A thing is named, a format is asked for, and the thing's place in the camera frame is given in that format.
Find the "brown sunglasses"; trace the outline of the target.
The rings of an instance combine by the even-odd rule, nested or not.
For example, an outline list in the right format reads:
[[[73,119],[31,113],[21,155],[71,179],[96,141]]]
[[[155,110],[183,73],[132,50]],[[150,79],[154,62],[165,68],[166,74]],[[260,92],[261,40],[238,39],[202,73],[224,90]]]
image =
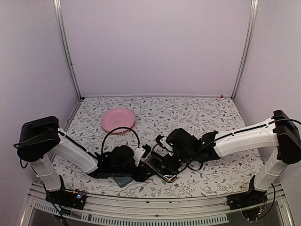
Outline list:
[[[173,173],[169,168],[165,167],[157,158],[151,158],[150,164],[155,172],[166,182],[172,183],[177,179],[177,175]]]

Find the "black glasses case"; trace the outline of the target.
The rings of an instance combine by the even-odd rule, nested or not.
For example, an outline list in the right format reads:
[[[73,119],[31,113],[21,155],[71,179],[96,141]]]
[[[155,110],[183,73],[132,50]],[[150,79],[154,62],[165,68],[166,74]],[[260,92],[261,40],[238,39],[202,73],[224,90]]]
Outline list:
[[[151,156],[146,160],[146,164],[164,181],[172,183],[177,179],[176,173],[172,172],[164,165],[164,159],[161,155],[152,152]]]

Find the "grey case green lining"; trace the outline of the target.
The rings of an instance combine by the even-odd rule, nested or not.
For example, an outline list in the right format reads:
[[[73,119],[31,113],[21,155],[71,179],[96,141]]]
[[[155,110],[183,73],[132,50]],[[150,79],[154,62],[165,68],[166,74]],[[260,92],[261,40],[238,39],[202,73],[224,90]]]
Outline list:
[[[113,176],[112,178],[115,180],[115,182],[120,188],[125,187],[126,185],[128,185],[133,181],[133,178],[130,176],[124,176],[124,177]]]

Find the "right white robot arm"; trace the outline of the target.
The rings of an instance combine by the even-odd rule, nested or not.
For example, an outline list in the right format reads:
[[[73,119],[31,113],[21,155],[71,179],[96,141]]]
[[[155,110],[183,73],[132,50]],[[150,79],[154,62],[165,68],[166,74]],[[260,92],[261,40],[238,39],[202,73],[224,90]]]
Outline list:
[[[270,184],[281,175],[290,164],[301,160],[300,122],[290,119],[283,111],[276,110],[273,116],[257,124],[232,131],[213,131],[201,138],[189,134],[182,128],[174,129],[168,136],[159,135],[156,143],[176,157],[179,163],[166,166],[176,174],[193,161],[200,164],[218,160],[241,151],[273,147],[274,151],[261,171],[250,181],[250,190],[243,195],[247,205],[254,205]]]

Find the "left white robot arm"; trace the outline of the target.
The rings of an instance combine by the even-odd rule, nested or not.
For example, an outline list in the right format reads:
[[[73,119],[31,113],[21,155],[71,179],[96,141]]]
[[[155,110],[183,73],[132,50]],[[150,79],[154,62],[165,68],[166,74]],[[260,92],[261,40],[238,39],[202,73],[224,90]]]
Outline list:
[[[60,128],[55,116],[26,122],[21,128],[18,143],[13,146],[19,159],[33,168],[59,204],[66,204],[70,194],[63,189],[63,181],[50,163],[49,152],[66,159],[95,179],[131,177],[136,182],[144,182],[155,173],[142,161],[151,151],[149,145],[138,145],[135,150],[121,145],[110,152],[91,153]]]

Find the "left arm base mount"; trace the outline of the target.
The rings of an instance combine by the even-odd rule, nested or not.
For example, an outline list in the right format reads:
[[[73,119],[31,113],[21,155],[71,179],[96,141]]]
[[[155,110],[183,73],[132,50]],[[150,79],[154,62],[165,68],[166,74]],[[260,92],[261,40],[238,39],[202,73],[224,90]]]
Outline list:
[[[63,178],[59,176],[61,187],[58,191],[50,192],[47,190],[45,200],[52,204],[69,207],[73,209],[83,210],[86,203],[86,192],[84,190],[75,189],[67,191],[63,182]]]

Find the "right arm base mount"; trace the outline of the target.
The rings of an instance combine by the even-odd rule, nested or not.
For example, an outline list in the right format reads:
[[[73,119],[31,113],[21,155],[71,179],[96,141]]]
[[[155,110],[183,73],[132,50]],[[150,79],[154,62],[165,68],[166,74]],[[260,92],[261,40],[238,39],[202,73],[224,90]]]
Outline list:
[[[238,193],[238,194],[231,194],[227,196],[227,205],[229,206],[230,210],[237,210],[241,208],[250,207],[253,205],[257,205],[260,203],[263,203],[263,207],[258,209],[258,212],[256,214],[250,215],[248,214],[247,210],[244,211],[242,216],[249,222],[258,221],[262,218],[264,218],[266,215],[269,214],[269,212],[272,210],[275,200],[276,200],[276,189],[273,183],[271,183],[271,186],[273,188],[273,201],[268,210],[266,210],[267,207],[267,191],[257,191],[254,187],[254,181],[255,176],[253,176],[249,183],[248,191]]]

